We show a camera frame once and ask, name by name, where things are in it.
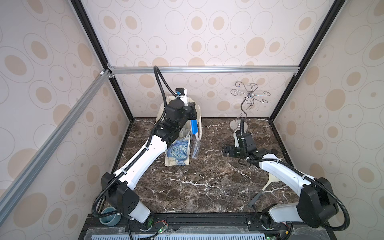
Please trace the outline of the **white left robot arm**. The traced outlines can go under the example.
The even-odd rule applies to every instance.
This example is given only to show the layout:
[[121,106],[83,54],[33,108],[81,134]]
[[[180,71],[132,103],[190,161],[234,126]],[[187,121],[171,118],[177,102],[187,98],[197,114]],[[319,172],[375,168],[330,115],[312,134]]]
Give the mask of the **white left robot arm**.
[[196,103],[185,104],[180,99],[171,100],[140,150],[115,173],[103,175],[103,189],[92,206],[93,216],[103,218],[121,214],[142,224],[147,222],[151,211],[140,201],[134,189],[154,160],[180,136],[187,121],[196,119]]

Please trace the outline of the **Starry Night canvas tote bag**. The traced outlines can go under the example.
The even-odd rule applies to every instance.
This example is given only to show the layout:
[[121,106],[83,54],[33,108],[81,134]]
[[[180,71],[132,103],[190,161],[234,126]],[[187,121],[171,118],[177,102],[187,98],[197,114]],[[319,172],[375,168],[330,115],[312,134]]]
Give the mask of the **Starry Night canvas tote bag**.
[[201,108],[196,104],[198,133],[193,134],[191,129],[191,121],[187,121],[181,129],[180,136],[165,151],[165,166],[187,166],[190,164],[190,148],[191,140],[199,141],[202,138],[202,114]]

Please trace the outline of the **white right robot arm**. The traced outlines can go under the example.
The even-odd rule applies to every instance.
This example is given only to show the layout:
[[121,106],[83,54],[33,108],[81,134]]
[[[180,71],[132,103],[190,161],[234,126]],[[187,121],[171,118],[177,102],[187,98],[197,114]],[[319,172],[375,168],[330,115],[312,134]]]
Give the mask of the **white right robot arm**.
[[301,222],[318,228],[339,212],[341,201],[335,196],[332,186],[325,178],[306,175],[281,161],[277,151],[257,148],[250,133],[236,131],[235,144],[224,145],[225,157],[238,158],[276,177],[291,188],[299,197],[293,204],[272,205],[263,210],[261,221],[265,229],[275,223]]

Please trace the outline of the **blue compass case front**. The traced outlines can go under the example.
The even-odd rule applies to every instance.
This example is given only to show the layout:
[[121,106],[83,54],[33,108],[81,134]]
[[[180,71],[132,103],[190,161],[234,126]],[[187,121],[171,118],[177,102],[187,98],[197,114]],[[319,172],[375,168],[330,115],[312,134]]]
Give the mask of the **blue compass case front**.
[[193,135],[198,133],[198,122],[197,122],[197,120],[191,120],[191,131],[192,131]]

